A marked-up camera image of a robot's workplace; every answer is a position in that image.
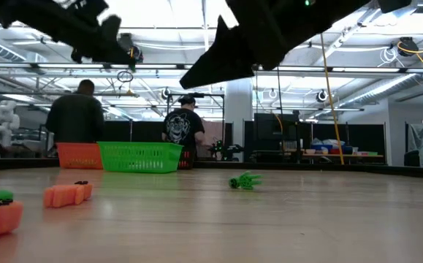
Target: white robot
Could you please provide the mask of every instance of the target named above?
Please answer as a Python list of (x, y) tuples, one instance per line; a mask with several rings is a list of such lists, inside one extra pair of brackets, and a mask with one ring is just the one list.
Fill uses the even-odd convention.
[(12, 144), (12, 130), (20, 128), (20, 117), (15, 114), (16, 102), (0, 102), (0, 134), (1, 146), (9, 147)]

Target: wooden floor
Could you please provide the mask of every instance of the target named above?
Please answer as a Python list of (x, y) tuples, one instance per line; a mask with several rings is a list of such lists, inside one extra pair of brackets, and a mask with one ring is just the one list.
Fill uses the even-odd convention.
[[(0, 171), (25, 203), (0, 262), (423, 262), (423, 179), (260, 171), (255, 191), (231, 190), (238, 172)], [(42, 208), (45, 187), (78, 180), (90, 202)]]

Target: green basket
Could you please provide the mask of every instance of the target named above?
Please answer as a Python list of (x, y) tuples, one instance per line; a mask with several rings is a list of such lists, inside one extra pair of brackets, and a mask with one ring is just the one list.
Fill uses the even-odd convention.
[(177, 171), (182, 145), (168, 142), (98, 142), (102, 165), (111, 172)]

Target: man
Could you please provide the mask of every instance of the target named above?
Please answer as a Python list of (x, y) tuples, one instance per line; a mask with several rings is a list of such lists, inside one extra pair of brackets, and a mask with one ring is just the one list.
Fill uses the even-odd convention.
[(82, 80), (77, 92), (54, 101), (45, 126), (55, 134), (55, 142), (90, 143), (101, 138), (104, 115), (93, 94), (94, 83)]
[(164, 120), (162, 140), (195, 150), (197, 143), (201, 145), (205, 142), (202, 119), (194, 113), (194, 97), (185, 95), (179, 102), (182, 107), (169, 113)]

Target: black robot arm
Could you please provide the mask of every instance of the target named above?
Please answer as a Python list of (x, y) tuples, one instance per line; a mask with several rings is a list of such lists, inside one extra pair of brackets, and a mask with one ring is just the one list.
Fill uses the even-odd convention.
[(67, 8), (52, 0), (0, 0), (0, 24), (20, 21), (73, 47), (72, 59), (135, 65), (128, 50), (117, 43), (121, 19), (109, 16), (99, 25), (97, 16), (109, 6), (104, 0), (76, 0)]
[[(375, 0), (383, 13), (411, 0)], [(272, 70), (300, 43), (329, 29), (370, 0), (227, 0), (238, 26), (218, 19), (216, 40), (183, 76), (184, 88), (253, 77), (252, 66)]]

